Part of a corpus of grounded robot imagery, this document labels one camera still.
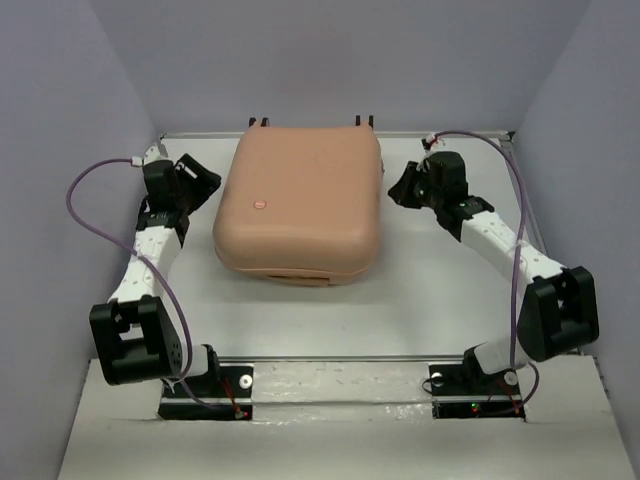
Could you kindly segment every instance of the gray wall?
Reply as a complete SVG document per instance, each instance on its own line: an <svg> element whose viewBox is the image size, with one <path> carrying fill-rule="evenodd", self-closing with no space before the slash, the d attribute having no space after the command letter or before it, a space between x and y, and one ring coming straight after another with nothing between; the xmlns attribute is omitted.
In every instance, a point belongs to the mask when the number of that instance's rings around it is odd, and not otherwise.
<svg viewBox="0 0 640 480"><path fill-rule="evenodd" d="M513 129L588 0L92 0L161 131Z"/></svg>
<svg viewBox="0 0 640 480"><path fill-rule="evenodd" d="M637 474L639 22L637 0L594 0L516 135L549 252L595 276L601 338L594 352Z"/></svg>
<svg viewBox="0 0 640 480"><path fill-rule="evenodd" d="M154 129L85 0L1 10L0 478L46 480L93 348L88 310L123 261L72 223L65 191L97 160L143 153ZM80 211L124 235L139 182L114 166L79 192Z"/></svg>

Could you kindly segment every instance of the purple cable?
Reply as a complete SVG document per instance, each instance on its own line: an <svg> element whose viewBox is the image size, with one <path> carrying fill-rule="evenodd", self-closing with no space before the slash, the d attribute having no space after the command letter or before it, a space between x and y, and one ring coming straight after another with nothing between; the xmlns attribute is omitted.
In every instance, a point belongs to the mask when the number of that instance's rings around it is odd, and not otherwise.
<svg viewBox="0 0 640 480"><path fill-rule="evenodd" d="M93 170L95 170L96 168L102 167L103 165L109 165L111 163L127 163L127 164L131 165L131 159L113 158L113 159L110 159L110 160L102 160L101 162L98 162L98 163L96 163L94 165L91 165L84 172L82 172L80 175L78 175L76 177L76 179L71 183L71 186L69 187L69 190L67 191L67 211L69 212L69 215L71 215L71 217L78 224L80 224L80 226L86 228L91 233L95 233L99 237L102 237L105 240L108 240L109 242L113 243L117 247L120 247L121 249L123 249L124 251L126 251L129 254L133 255L134 257L138 257L140 259L140 261L142 261L142 263L144 263L149 268L149 270L151 270L151 273L153 273L153 276L156 277L156 280L158 280L158 283L160 283L160 285L162 286L164 291L167 292L167 295L169 296L169 299L171 300L171 303L173 303L173 306L176 309L176 312L178 314L178 318L180 319L180 324L182 325L182 330L184 331L185 343L187 344L187 364L185 365L184 370L182 370L182 372L180 372L180 375L178 376L178 381L182 382L182 380L184 380L184 378L189 373L189 369L191 368L191 363L193 362L193 343L191 341L191 332L189 331L189 325L187 324L187 319L186 319L186 317L184 315L184 312L182 311L182 307L180 306L180 303L178 302L178 298L176 297L175 293L173 292L173 290L169 286L169 283L164 279L164 277L162 276L162 273L160 273L160 271L155 267L155 265L153 263L151 263L151 261L149 261L148 258L146 258L144 255L138 256L138 252L136 252L133 247L130 247L129 245L127 245L123 241L118 240L117 238L113 237L112 235L109 235L108 233L103 232L102 230L100 230L100 229L94 227L93 225L90 225L87 222L85 222L76 213L76 211L74 210L73 205L71 203L71 197L73 196L73 191L76 189L78 184L82 181L82 179L84 177L86 177L89 173L91 173ZM185 391L187 392L187 394L194 401L201 402L201 400L199 400L197 398L194 398L195 396L188 389L188 387L186 387L185 382L182 382L182 383L183 383L183 387L185 387Z"/></svg>
<svg viewBox="0 0 640 480"><path fill-rule="evenodd" d="M516 164L511 158L511 155L509 155L509 152L507 152L504 148L502 148L500 145L495 143L490 138L485 137L484 135L480 135L479 133L470 132L467 130L443 130L442 132L435 133L434 137L437 140L438 138L444 137L446 135L464 135L465 137L477 138L478 140L482 140L483 142L491 145L495 150L498 151L500 155L502 155L505 162L507 163L507 166L511 169L511 172L513 173L513 176L516 179L516 184L518 185L518 194L520 196L520 223L518 225L518 233L516 234L516 248L513 255L513 272L511 276L511 322L510 322L511 328L510 328L510 342L509 342L509 364L511 365L511 367L513 367L515 365L516 339L518 336L518 318L517 318L518 316L517 315L518 314L517 297L518 297L518 277L519 277L518 272L520 270L520 267L519 267L520 251L522 249L520 242L522 241L522 237L524 237L524 228L525 228L525 224L527 223L527 210L528 210L527 200L524 194L524 181L520 176L518 167L516 167ZM531 399L531 397L533 397L533 394L538 389L538 384L540 383L540 372L538 371L536 366L533 365L532 363L530 363L529 365L531 366L531 368L533 368L533 372L535 374L535 381L533 384L533 388L531 389L531 392L522 401L519 408L522 408L522 406L524 406L524 404L527 403Z"/></svg>

